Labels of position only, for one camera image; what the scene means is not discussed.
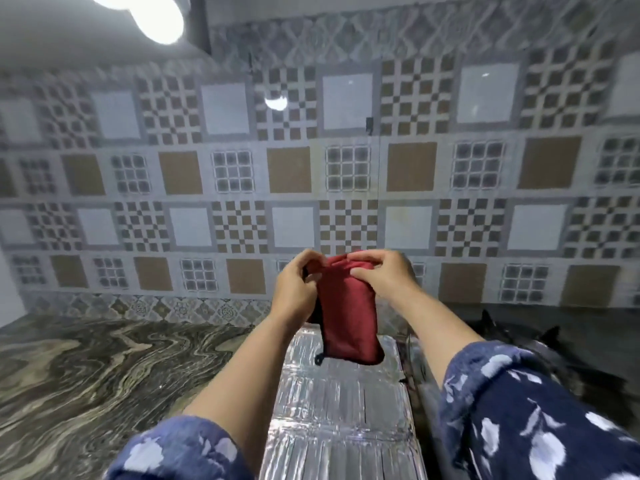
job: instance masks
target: tiled wall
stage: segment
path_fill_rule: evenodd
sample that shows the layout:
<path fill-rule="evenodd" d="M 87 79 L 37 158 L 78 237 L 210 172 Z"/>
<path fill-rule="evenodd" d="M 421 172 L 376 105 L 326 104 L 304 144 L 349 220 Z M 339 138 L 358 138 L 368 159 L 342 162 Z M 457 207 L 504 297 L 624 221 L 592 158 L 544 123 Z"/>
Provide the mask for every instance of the tiled wall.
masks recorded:
<path fill-rule="evenodd" d="M 402 250 L 444 301 L 638 306 L 640 9 L 534 1 L 247 24 L 212 30 L 212 59 L 8 77 L 0 242 L 28 307 L 247 325 L 305 247 Z"/>

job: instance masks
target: light bulb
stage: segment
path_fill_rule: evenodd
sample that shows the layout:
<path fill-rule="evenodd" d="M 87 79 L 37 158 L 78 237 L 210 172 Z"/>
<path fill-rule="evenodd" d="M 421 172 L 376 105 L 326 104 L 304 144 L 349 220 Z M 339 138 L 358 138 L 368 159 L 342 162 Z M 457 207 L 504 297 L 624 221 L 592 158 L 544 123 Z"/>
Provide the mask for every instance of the light bulb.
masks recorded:
<path fill-rule="evenodd" d="M 174 0 L 131 0 L 129 10 L 138 28 L 154 42 L 169 45 L 184 32 L 184 18 Z"/>
<path fill-rule="evenodd" d="M 284 96 L 280 96 L 277 99 L 265 98 L 264 103 L 267 104 L 267 107 L 270 107 L 274 111 L 284 111 L 284 108 L 286 108 L 287 104 L 289 104 L 289 100 Z"/>
<path fill-rule="evenodd" d="M 110 8 L 112 10 L 126 10 L 129 8 L 129 0 L 93 0 L 98 5 Z"/>

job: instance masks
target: red fabric pouch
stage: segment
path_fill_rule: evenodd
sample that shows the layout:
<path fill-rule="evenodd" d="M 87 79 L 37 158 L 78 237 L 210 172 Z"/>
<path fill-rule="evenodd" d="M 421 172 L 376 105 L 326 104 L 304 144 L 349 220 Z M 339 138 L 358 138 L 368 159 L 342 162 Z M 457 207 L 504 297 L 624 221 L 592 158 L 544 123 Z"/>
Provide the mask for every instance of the red fabric pouch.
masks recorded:
<path fill-rule="evenodd" d="M 308 274 L 321 273 L 318 298 L 310 322 L 319 323 L 324 350 L 316 356 L 320 365 L 324 357 L 350 360 L 363 365 L 382 362 L 385 353 L 378 341 L 376 294 L 368 283 L 350 275 L 354 267 L 373 269 L 366 261 L 347 261 L 346 255 L 307 265 Z"/>

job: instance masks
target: white square tile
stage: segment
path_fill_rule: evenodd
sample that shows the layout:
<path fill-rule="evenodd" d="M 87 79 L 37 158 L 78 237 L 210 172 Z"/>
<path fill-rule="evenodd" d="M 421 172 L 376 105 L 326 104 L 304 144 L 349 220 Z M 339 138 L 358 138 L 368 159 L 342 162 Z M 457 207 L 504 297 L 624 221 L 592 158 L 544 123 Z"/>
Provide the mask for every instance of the white square tile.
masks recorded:
<path fill-rule="evenodd" d="M 118 234 L 109 209 L 79 208 L 78 220 L 90 246 L 117 246 Z"/>
<path fill-rule="evenodd" d="M 209 215 L 205 208 L 169 209 L 178 246 L 211 246 Z"/>
<path fill-rule="evenodd" d="M 508 250 L 553 251 L 560 244 L 566 204 L 516 205 Z"/>
<path fill-rule="evenodd" d="M 9 244 L 34 244 L 27 216 L 21 209 L 0 210 L 0 235 Z"/>
<path fill-rule="evenodd" d="M 316 243 L 314 209 L 274 207 L 273 243 L 276 248 L 313 248 Z"/>
<path fill-rule="evenodd" d="M 139 139 L 140 129 L 131 91 L 91 93 L 102 136 L 106 139 Z"/>
<path fill-rule="evenodd" d="M 462 69 L 459 123 L 508 121 L 518 79 L 518 64 L 490 64 Z"/>
<path fill-rule="evenodd" d="M 634 52 L 620 59 L 607 116 L 638 114 L 640 114 L 640 52 Z"/>
<path fill-rule="evenodd" d="M 373 74 L 326 75 L 322 84 L 324 129 L 365 128 L 372 116 Z"/>
<path fill-rule="evenodd" d="M 249 133 L 244 83 L 203 86 L 202 105 L 207 133 L 212 135 Z"/>
<path fill-rule="evenodd" d="M 426 250 L 431 236 L 432 207 L 387 207 L 385 247 Z"/>
<path fill-rule="evenodd" d="M 9 142 L 26 144 L 42 141 L 33 103 L 27 98 L 0 101 L 0 118 Z"/>

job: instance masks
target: sleeve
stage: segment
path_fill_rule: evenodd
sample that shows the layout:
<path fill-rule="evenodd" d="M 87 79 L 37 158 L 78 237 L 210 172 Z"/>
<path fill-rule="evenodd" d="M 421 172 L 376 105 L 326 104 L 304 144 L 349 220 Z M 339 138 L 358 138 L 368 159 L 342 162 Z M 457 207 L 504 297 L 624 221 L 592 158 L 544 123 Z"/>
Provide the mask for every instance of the sleeve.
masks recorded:
<path fill-rule="evenodd" d="M 470 344 L 445 375 L 440 428 L 480 479 L 640 480 L 640 445 L 550 379 L 531 352 Z"/>
<path fill-rule="evenodd" d="M 105 480 L 254 480 L 227 432 L 194 416 L 167 419 L 124 447 Z"/>

